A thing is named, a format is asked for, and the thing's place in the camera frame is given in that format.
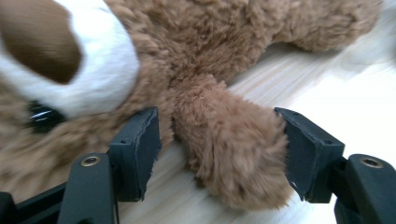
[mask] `teddy bear leg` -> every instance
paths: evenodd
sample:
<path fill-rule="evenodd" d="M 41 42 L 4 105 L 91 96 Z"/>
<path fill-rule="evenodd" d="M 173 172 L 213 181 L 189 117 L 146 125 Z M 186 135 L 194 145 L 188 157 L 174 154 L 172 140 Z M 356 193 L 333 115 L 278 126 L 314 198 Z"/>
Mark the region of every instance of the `teddy bear leg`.
<path fill-rule="evenodd" d="M 188 146 L 191 169 L 214 195 L 234 208 L 286 205 L 285 122 L 272 108 L 231 95 L 212 76 L 176 88 L 175 132 Z"/>
<path fill-rule="evenodd" d="M 275 42 L 313 51 L 342 49 L 374 28 L 381 7 L 382 0 L 299 1 L 290 5 Z"/>

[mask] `teddy bear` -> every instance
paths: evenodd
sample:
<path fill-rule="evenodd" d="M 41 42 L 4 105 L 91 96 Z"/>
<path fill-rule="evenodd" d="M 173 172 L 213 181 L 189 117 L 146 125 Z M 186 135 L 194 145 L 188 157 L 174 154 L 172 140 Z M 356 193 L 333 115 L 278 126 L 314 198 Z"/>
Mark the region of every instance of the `teddy bear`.
<path fill-rule="evenodd" d="M 273 43 L 353 43 L 381 4 L 0 0 L 0 190 L 20 202 L 63 183 L 76 158 L 106 152 L 129 117 L 157 106 L 163 150 L 184 143 L 213 195 L 233 208 L 285 206 L 285 122 L 226 83 Z"/>

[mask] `wooden floor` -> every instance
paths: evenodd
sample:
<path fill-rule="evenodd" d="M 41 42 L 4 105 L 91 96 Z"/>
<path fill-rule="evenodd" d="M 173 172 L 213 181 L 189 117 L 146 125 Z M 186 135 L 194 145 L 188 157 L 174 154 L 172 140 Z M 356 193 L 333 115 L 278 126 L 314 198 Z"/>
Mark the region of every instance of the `wooden floor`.
<path fill-rule="evenodd" d="M 396 1 L 386 1 L 375 29 L 343 51 L 272 46 L 231 83 L 230 91 L 259 105 L 304 114 L 346 144 L 346 157 L 368 154 L 396 167 Z M 146 200 L 120 205 L 122 224 L 335 223 L 334 198 L 313 205 L 294 195 L 289 207 L 275 211 L 227 208 L 196 186 L 177 143 L 161 155 L 153 172 Z"/>

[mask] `black plastic eye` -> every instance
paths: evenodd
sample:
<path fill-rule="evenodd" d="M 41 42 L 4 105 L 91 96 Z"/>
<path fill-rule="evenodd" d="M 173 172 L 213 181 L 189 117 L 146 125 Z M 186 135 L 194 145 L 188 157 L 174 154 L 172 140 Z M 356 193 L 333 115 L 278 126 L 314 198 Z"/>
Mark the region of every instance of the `black plastic eye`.
<path fill-rule="evenodd" d="M 65 116 L 57 110 L 41 105 L 37 101 L 30 104 L 29 110 L 32 113 L 30 123 L 35 133 L 48 133 L 58 124 L 66 121 Z"/>

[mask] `white fur patch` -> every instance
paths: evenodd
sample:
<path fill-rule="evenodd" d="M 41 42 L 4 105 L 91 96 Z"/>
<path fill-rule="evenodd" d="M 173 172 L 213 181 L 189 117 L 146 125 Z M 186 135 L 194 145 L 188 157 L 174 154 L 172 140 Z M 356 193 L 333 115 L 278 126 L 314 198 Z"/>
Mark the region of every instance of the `white fur patch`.
<path fill-rule="evenodd" d="M 0 38 L 0 76 L 22 96 L 68 118 L 116 109 L 136 82 L 139 61 L 132 40 L 103 0 L 56 2 L 72 17 L 82 53 L 78 73 L 67 85 L 46 79 L 13 59 Z"/>

